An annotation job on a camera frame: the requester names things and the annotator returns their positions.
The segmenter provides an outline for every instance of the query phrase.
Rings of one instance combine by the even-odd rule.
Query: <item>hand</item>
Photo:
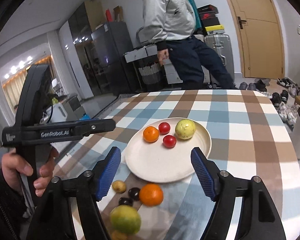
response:
[[[159,64],[163,66],[163,60],[169,58],[169,51],[168,49],[158,51],[158,60]]]
[[[52,179],[55,166],[54,157],[57,157],[58,155],[58,151],[55,148],[52,148],[47,163],[43,165],[39,170],[41,177],[34,181],[34,187],[36,189],[35,193],[38,197],[41,197],[43,195],[47,185]],[[33,173],[33,168],[31,167],[31,165],[20,155],[16,154],[16,149],[3,155],[1,165],[3,177],[9,187],[22,195],[17,171],[20,174],[31,176]]]

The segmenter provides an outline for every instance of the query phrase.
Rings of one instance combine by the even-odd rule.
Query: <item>white jacket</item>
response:
[[[188,0],[143,0],[143,33],[158,50],[165,41],[184,40],[194,33],[196,20]]]

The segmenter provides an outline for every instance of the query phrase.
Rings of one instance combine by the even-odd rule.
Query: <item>plate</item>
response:
[[[194,173],[190,160],[193,148],[199,147],[208,158],[211,151],[211,136],[202,125],[194,121],[196,132],[189,140],[181,140],[175,135],[175,127],[183,119],[167,118],[148,125],[158,128],[162,122],[170,124],[171,130],[168,134],[177,138],[177,144],[173,149],[167,149],[162,144],[165,135],[160,135],[154,143],[146,142],[143,139],[143,131],[146,127],[131,138],[125,148],[125,161],[133,174],[154,183],[174,182]]]

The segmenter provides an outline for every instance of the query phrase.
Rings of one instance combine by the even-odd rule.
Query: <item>screw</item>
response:
[[[254,176],[254,177],[253,177],[253,180],[254,180],[256,183],[261,182],[261,178],[258,177],[258,176]]]
[[[52,179],[51,179],[51,182],[52,183],[57,183],[59,181],[59,177],[53,177]]]
[[[229,172],[228,171],[220,171],[220,175],[222,177],[228,177],[229,176]]]
[[[84,175],[85,177],[90,177],[90,176],[92,175],[92,171],[85,171],[85,172],[83,173],[83,175]]]

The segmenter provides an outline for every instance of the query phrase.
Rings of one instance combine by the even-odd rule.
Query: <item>tablecloth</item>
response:
[[[92,169],[111,147],[122,151],[122,162],[114,180],[128,188],[142,187],[146,181],[134,176],[124,162],[125,147],[140,129],[169,117],[190,118],[209,131],[209,156],[220,170],[251,179],[258,175],[277,207],[288,240],[300,233],[300,169],[289,134],[270,100],[256,91],[190,90],[142,93],[126,99],[107,118],[116,121],[112,132],[81,140],[57,165],[55,175],[74,178]],[[142,218],[141,230],[129,239],[200,239],[214,203],[204,195],[194,174],[182,181],[161,185],[164,201],[157,207],[135,202]],[[109,213],[123,195],[112,189],[98,203],[111,231]],[[240,215],[237,198],[227,239],[234,239]],[[77,210],[73,210],[78,239],[83,233]]]

